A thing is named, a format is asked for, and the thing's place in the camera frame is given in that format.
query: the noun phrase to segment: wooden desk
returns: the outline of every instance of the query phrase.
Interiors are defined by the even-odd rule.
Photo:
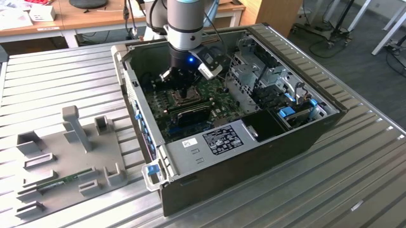
[[[269,23],[287,37],[303,0],[240,0],[247,7],[240,25]]]
[[[54,7],[59,14],[56,20],[54,22],[36,22],[33,26],[0,31],[0,43],[63,36],[68,47],[75,48],[79,46],[76,41],[78,34],[116,30],[126,27],[123,19],[123,4],[123,0],[108,0],[106,11],[98,11],[104,10],[104,7],[102,7],[99,9],[91,9],[88,13],[84,13],[84,9],[71,6],[68,0],[56,0],[54,2]],[[239,26],[243,10],[243,5],[236,6],[231,3],[224,3],[219,5],[215,17],[231,18],[230,27]],[[135,22],[138,27],[147,25],[144,17],[135,18]],[[131,18],[127,25],[128,28],[132,27]],[[60,27],[60,30],[47,32],[37,31],[37,28],[48,27]]]
[[[59,0],[63,9],[63,26],[64,32],[63,36],[67,40],[70,48],[78,47],[76,35],[88,32],[99,32],[115,29],[124,29],[126,22],[123,19],[123,0],[108,0],[106,7],[107,12],[98,10],[104,10],[104,7],[99,9],[91,9],[88,13],[83,13],[83,9],[78,9],[70,5],[68,0]],[[239,26],[242,12],[245,6],[236,6],[232,3],[224,3],[219,5],[216,18],[231,17],[230,27]],[[138,27],[147,26],[146,18],[135,18],[135,24]],[[132,27],[132,19],[127,22],[128,28]]]
[[[0,43],[62,36],[62,30],[64,29],[64,25],[62,17],[62,8],[58,0],[52,3],[52,6],[56,13],[55,21],[32,22],[32,26],[1,30]]]

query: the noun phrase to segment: paper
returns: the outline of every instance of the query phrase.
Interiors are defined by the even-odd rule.
[[[32,26],[29,15],[19,9],[0,11],[0,30]]]
[[[29,10],[31,3],[23,0],[0,0],[0,11],[11,9]]]

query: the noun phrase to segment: cable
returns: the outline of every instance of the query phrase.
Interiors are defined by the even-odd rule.
[[[107,41],[108,35],[110,35],[110,31],[107,31],[107,35],[106,35],[104,41],[103,41],[102,43],[95,42],[94,40],[91,40],[91,39],[87,38],[87,37],[83,37],[83,39],[86,39],[88,42],[91,42],[91,43],[94,43],[94,44],[103,44],[103,43]]]
[[[208,16],[207,16],[206,12],[204,12],[204,16],[206,16],[206,18],[207,18],[207,20],[208,20],[211,26],[214,27],[215,34],[216,34],[216,36],[218,36],[218,38],[219,38],[219,40],[220,40],[220,42],[222,42],[222,44],[223,44],[223,47],[224,47],[224,55],[228,57],[228,59],[232,61],[232,63],[234,63],[235,65],[238,65],[236,61],[231,58],[231,56],[230,56],[228,53],[227,53],[227,46],[226,46],[226,43],[224,43],[224,41],[223,41],[223,38],[222,38],[222,36],[220,36],[220,34],[219,34],[218,30],[216,30],[216,27],[215,27],[212,21],[210,20],[210,18],[208,18]]]
[[[299,99],[297,98],[297,96],[298,96],[298,88],[299,88],[299,87],[303,87],[303,85],[305,85],[305,83],[298,82],[297,85],[294,86],[294,96],[293,96],[293,98],[295,99],[297,104],[298,104],[298,100],[299,100]]]
[[[267,66],[265,66],[265,68],[262,69],[261,75],[259,75],[259,77],[258,77],[258,80],[257,80],[255,83],[254,83],[254,88],[257,88],[257,86],[258,86],[258,84],[259,84],[259,81],[261,81],[262,77],[266,75],[267,70],[269,70],[269,68],[267,68]]]
[[[136,1],[136,2],[138,2],[138,4],[139,4],[139,9],[140,9],[140,11],[142,11],[142,13],[143,13],[144,17],[147,18],[146,12],[144,12],[144,10],[142,9],[142,6],[140,6],[140,2],[139,2],[138,0],[135,0],[135,1]]]
[[[104,38],[104,41],[102,42],[102,44],[107,41],[108,35],[110,35],[110,31],[107,32],[107,35],[106,35],[106,38]]]
[[[163,2],[164,9],[167,10],[166,4],[164,4],[164,0],[160,0],[160,1]]]
[[[386,54],[386,64],[387,64],[387,66],[394,70],[394,72],[397,72],[402,77],[406,77],[406,75],[403,75],[403,73],[402,72],[399,72],[394,67],[393,67],[393,65],[390,64],[390,62],[389,62],[389,55],[391,55],[393,57],[394,57],[394,54],[390,52],[390,51],[387,51],[387,54]]]
[[[126,26],[126,31],[127,31],[128,36],[130,36],[131,38],[134,38],[134,37],[132,37],[132,34],[131,34],[131,30],[128,30],[128,25],[127,25],[128,17],[130,17],[130,12],[128,12],[128,7],[127,7],[127,0],[124,0],[124,8],[123,8],[124,26]]]
[[[327,41],[327,38],[322,39],[321,41],[318,41],[317,43],[314,43],[313,45],[310,45],[309,51],[311,52],[311,54],[314,54],[314,55],[315,55],[317,57],[319,57],[319,58],[333,58],[338,53],[341,53],[341,52],[345,50],[345,47],[343,47],[341,50],[338,50],[335,53],[333,53],[331,55],[329,55],[329,56],[321,56],[321,55],[318,55],[318,54],[311,50],[311,48],[313,48],[317,44],[322,43],[325,40]]]
[[[132,14],[131,0],[128,0],[128,5],[130,5],[130,12],[131,12],[131,19],[132,19],[132,28],[135,29],[135,32],[136,32],[138,27],[135,26],[135,20],[134,20],[134,14]]]
[[[151,6],[151,10],[150,10],[150,25],[151,25],[152,31],[154,31],[154,25],[152,25],[152,12],[154,12],[154,8],[155,8],[156,3],[158,3],[158,0],[154,1],[152,6]]]
[[[94,32],[94,34],[91,34],[91,35],[84,35],[84,34],[82,34],[82,35],[86,36],[86,37],[92,37],[92,36],[96,35],[96,32]]]
[[[326,8],[326,11],[325,11],[325,13],[323,13],[323,17],[322,17],[322,20],[323,20],[323,21],[325,21],[325,16],[326,16],[326,13],[327,13],[327,11],[329,11],[329,8],[330,8],[333,2],[334,2],[334,0],[331,0],[331,2],[329,3],[327,8]]]
[[[302,4],[303,4],[303,14],[305,14],[305,17],[306,17],[307,25],[310,25],[309,18],[307,18],[307,15],[306,15],[306,9],[305,9],[305,0],[303,0]]]

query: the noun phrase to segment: green circuit board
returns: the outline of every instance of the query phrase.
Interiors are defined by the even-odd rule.
[[[223,91],[224,83],[202,80],[188,89],[182,99],[174,90],[146,94],[147,102],[167,143],[227,124],[245,115],[236,100]],[[208,119],[190,126],[176,126],[178,114],[199,108],[210,108]]]

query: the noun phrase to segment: table leg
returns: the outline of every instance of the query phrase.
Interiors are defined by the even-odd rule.
[[[70,48],[79,47],[78,40],[76,40],[76,31],[74,29],[63,30],[62,33],[63,33],[64,40],[68,44],[68,47]]]
[[[371,0],[367,0],[366,3],[363,4],[362,8],[361,8],[361,10],[359,10],[353,22],[351,22],[351,25],[349,27],[350,32],[353,31],[354,27],[357,26],[365,12],[367,11],[367,7],[369,7],[370,2],[371,2]]]
[[[395,23],[393,29],[389,31],[389,33],[386,34],[383,40],[381,41],[381,43],[378,44],[378,46],[375,47],[374,51],[373,51],[373,55],[377,55],[378,52],[381,51],[382,47],[387,44],[389,39],[393,37],[394,33],[397,32],[397,30],[399,29],[399,27],[402,26],[403,22],[406,20],[406,12],[403,13],[402,17],[399,18],[398,22]]]
[[[311,12],[311,16],[310,16],[310,20],[309,20],[309,23],[310,23],[310,24],[313,23],[313,21],[314,21],[315,18],[317,18],[318,11],[319,11],[319,8],[322,7],[323,1],[325,1],[325,0],[318,0],[318,1],[317,1],[317,7],[315,7],[314,12]]]
[[[240,25],[242,20],[242,10],[236,10],[231,17],[230,27],[236,27]]]
[[[341,2],[341,0],[334,0],[333,5],[330,7],[330,10],[329,10],[329,12],[326,14],[326,17],[325,17],[323,21],[330,21],[330,18],[333,16],[333,13],[335,11],[335,8],[337,8],[339,2]]]
[[[387,22],[387,24],[386,24],[386,26],[385,26],[385,28],[383,28],[385,31],[387,31],[387,29],[389,29],[390,26],[393,25],[394,21],[397,20],[398,16],[399,16],[401,13],[403,12],[405,8],[406,8],[406,4],[403,4],[403,6],[398,9],[398,11],[395,12],[395,14],[394,14],[391,20]]]

